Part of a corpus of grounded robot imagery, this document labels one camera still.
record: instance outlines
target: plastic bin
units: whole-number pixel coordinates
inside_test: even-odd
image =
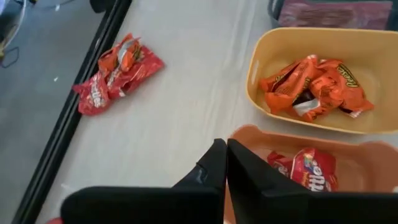
[[[337,27],[398,30],[396,1],[269,0],[272,27]],[[314,16],[311,23],[303,23]]]
[[[391,133],[398,130],[398,32],[327,29],[278,28],[258,41],[247,74],[248,98],[265,114],[308,126],[346,133]],[[340,110],[306,123],[285,113],[271,114],[259,88],[261,77],[269,77],[294,60],[317,54],[320,58],[342,59],[363,87],[374,109],[357,118]]]
[[[256,126],[239,128],[231,136],[260,158],[266,160],[271,151],[293,158],[303,147],[315,147],[336,157],[338,191],[393,192],[398,186],[398,150],[384,142],[348,144],[317,138],[269,133]],[[234,223],[229,190],[226,190],[224,219]]]

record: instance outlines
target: floor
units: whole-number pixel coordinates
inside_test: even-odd
[[[14,216],[103,16],[89,1],[57,2],[27,7],[9,46],[19,59],[0,68],[0,223]]]

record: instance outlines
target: white table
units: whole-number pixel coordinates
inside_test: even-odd
[[[243,124],[349,142],[359,136],[265,116],[246,99],[251,52],[271,28],[263,0],[134,0],[117,41],[142,37],[167,67],[109,111],[83,117],[37,223],[59,216],[62,200],[92,185],[163,186],[180,180],[211,146]]]

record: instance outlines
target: black table edge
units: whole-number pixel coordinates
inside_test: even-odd
[[[115,0],[106,10],[75,83],[88,80],[97,71],[100,55],[112,47],[132,0]],[[12,223],[35,223],[45,202],[63,157],[78,126],[81,114],[77,111],[78,95],[71,91],[50,135],[36,170],[19,204]]]

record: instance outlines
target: gray carpet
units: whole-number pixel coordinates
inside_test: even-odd
[[[103,17],[88,0],[48,7],[57,2],[27,8],[9,46],[19,60],[0,68],[0,223],[11,222]]]

